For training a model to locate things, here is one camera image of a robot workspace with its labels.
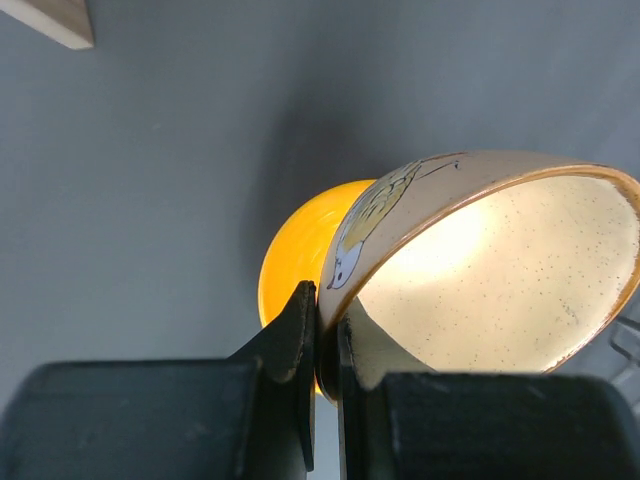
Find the grey wire dish rack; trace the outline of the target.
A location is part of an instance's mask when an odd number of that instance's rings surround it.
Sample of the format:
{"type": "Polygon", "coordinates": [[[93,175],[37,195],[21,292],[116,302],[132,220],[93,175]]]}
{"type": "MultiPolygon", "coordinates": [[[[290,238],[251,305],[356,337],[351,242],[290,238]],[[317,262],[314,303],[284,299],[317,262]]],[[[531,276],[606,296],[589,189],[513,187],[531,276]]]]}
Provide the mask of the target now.
{"type": "Polygon", "coordinates": [[[609,337],[609,346],[625,360],[622,369],[612,379],[616,386],[622,386],[639,371],[639,322],[618,316],[609,337]]]}

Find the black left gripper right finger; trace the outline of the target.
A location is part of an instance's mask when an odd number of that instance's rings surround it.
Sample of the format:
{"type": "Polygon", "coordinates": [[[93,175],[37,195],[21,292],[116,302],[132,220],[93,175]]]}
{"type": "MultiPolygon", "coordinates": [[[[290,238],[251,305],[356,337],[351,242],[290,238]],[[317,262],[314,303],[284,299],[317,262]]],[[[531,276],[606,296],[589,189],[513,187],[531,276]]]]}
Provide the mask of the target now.
{"type": "Polygon", "coordinates": [[[339,324],[337,346],[340,477],[398,479],[396,409],[387,382],[365,384],[348,320],[339,324]]]}

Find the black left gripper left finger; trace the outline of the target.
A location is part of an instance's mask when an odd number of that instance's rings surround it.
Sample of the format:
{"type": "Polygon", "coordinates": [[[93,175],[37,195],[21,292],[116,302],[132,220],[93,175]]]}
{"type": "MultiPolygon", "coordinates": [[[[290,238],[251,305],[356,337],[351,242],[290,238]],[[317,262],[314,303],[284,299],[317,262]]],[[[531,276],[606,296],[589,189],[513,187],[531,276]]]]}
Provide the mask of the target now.
{"type": "Polygon", "coordinates": [[[256,368],[242,434],[243,473],[314,469],[316,288],[301,281],[281,313],[228,359],[256,368]]]}

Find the yellow plastic bowl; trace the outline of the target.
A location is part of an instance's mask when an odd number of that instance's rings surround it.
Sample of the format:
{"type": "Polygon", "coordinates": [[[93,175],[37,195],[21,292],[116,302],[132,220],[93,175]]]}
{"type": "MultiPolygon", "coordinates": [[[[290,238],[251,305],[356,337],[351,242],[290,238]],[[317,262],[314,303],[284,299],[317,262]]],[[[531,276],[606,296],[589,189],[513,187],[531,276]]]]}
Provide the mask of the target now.
{"type": "Polygon", "coordinates": [[[257,290],[262,327],[284,309],[301,280],[319,283],[334,233],[352,202],[371,182],[342,184],[313,197],[281,226],[264,256],[257,290]]]}

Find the beige bird-pattern bowl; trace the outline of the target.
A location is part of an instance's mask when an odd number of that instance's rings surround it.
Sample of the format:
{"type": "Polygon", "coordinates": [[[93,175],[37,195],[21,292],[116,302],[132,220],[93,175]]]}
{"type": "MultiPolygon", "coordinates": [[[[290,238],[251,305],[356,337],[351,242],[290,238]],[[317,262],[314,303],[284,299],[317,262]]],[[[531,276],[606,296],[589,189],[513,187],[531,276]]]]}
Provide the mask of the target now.
{"type": "Polygon", "coordinates": [[[338,396],[337,327],[363,314],[392,369],[547,373],[639,286],[639,183],[605,165],[480,150],[412,161],[350,206],[318,288],[317,382],[338,396]]]}

